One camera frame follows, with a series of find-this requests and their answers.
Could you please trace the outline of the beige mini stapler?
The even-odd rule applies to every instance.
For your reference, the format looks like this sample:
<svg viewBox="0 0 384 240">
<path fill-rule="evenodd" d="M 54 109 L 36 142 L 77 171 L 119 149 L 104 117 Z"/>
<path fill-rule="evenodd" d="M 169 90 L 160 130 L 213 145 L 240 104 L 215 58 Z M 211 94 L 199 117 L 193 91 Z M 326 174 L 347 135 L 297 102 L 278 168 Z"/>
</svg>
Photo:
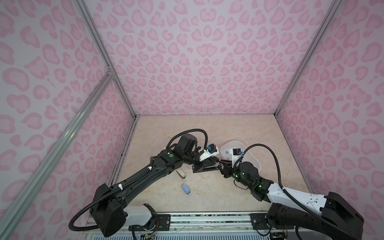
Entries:
<svg viewBox="0 0 384 240">
<path fill-rule="evenodd" d="M 179 175 L 179 177 L 181 179 L 185 179 L 186 178 L 185 172 L 183 170 L 181 170 L 181 169 L 177 169 L 177 174 Z"/>
</svg>

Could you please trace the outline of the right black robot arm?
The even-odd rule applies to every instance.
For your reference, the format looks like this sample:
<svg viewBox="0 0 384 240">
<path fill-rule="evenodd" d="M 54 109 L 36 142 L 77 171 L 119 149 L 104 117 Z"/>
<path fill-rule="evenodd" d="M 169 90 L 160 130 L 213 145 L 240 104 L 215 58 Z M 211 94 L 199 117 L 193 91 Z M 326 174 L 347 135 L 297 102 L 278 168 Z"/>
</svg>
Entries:
<svg viewBox="0 0 384 240">
<path fill-rule="evenodd" d="M 329 192 L 315 195 L 265 179 L 250 162 L 233 166 L 230 161 L 217 163 L 224 178 L 233 178 L 260 202 L 271 204 L 266 220 L 269 225 L 294 226 L 327 235 L 333 240 L 360 240 L 364 218 L 341 195 Z"/>
</svg>

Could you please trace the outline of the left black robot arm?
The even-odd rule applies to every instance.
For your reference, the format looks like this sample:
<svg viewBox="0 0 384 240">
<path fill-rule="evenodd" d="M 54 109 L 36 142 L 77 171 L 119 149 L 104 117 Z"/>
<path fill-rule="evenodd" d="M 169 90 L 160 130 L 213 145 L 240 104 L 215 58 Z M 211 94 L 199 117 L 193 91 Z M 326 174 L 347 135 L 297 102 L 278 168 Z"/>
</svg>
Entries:
<svg viewBox="0 0 384 240">
<path fill-rule="evenodd" d="M 95 194 L 96 203 L 90 214 L 104 237 L 117 233 L 124 225 L 132 228 L 142 226 L 152 230 L 158 226 L 158 214 L 149 204 L 138 207 L 129 203 L 142 191 L 157 180 L 166 177 L 179 169 L 183 164 L 203 166 L 207 162 L 214 163 L 219 150 L 215 144 L 204 143 L 198 146 L 198 140 L 190 133 L 175 136 L 178 143 L 171 139 L 164 150 L 154 157 L 150 163 L 131 177 L 108 187 L 100 186 Z"/>
</svg>

